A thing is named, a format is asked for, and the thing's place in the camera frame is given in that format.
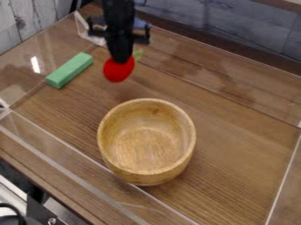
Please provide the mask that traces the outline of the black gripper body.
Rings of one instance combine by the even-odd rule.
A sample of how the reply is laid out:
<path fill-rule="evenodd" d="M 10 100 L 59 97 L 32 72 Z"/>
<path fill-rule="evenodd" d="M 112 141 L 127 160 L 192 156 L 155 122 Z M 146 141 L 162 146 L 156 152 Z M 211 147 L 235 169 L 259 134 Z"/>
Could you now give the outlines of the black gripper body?
<path fill-rule="evenodd" d="M 134 43 L 151 42 L 151 24 L 135 15 L 134 5 L 104 5 L 101 15 L 88 17 L 88 35 L 104 38 L 105 33 L 131 33 Z"/>

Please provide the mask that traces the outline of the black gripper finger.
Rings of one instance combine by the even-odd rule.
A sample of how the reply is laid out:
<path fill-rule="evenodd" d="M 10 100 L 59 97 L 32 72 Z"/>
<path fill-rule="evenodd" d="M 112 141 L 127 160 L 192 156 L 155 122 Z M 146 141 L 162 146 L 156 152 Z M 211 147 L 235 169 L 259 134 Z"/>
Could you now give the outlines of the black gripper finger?
<path fill-rule="evenodd" d="M 111 58 L 119 64 L 128 61 L 132 54 L 134 38 L 131 33 L 105 33 L 107 48 Z"/>

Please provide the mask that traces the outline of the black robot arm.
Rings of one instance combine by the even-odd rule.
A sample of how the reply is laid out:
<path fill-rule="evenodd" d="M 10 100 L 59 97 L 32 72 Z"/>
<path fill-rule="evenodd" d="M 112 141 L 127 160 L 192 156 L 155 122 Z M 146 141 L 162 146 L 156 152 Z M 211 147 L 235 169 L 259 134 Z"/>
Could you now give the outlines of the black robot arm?
<path fill-rule="evenodd" d="M 88 35 L 104 38 L 111 58 L 123 64 L 134 44 L 151 43 L 151 24 L 136 17 L 134 0 L 101 0 L 101 15 L 87 18 Z"/>

